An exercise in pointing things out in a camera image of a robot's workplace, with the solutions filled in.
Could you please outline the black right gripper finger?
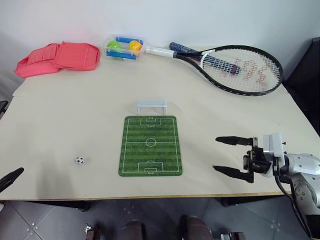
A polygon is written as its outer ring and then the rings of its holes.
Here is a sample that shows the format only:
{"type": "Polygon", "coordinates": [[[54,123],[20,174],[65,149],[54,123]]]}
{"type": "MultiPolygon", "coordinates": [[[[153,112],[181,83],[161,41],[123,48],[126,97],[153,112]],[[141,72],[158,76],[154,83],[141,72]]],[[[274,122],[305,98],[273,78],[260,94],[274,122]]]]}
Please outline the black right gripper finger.
{"type": "Polygon", "coordinates": [[[244,138],[239,136],[219,136],[216,137],[217,142],[227,144],[227,145],[242,145],[242,146],[253,146],[253,138],[244,138]]]}
{"type": "Polygon", "coordinates": [[[212,166],[214,170],[227,175],[228,177],[234,178],[234,179],[239,179],[239,180],[244,180],[248,183],[253,183],[254,182],[254,173],[253,172],[241,172],[239,169],[232,168],[232,167],[227,167],[227,166],[217,166],[213,165],[212,166]]]}

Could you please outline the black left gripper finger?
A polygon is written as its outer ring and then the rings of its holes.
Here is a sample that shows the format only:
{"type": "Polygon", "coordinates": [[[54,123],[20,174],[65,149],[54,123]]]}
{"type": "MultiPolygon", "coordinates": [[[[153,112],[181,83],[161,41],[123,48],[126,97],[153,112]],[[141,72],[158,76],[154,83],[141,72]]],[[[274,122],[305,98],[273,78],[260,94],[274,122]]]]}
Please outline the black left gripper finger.
{"type": "Polygon", "coordinates": [[[0,192],[3,192],[24,172],[24,168],[20,167],[0,179],[0,192]]]}

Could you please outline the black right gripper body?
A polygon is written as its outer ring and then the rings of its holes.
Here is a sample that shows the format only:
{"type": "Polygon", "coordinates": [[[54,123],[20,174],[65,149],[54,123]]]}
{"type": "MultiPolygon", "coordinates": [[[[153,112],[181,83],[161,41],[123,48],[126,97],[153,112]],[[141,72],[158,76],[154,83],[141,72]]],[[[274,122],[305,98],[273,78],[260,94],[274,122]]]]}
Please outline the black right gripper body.
{"type": "Polygon", "coordinates": [[[254,178],[254,173],[266,174],[271,167],[271,162],[266,160],[263,148],[258,147],[258,138],[248,138],[247,145],[251,146],[251,150],[243,156],[243,169],[247,170],[245,178],[254,178]]]}

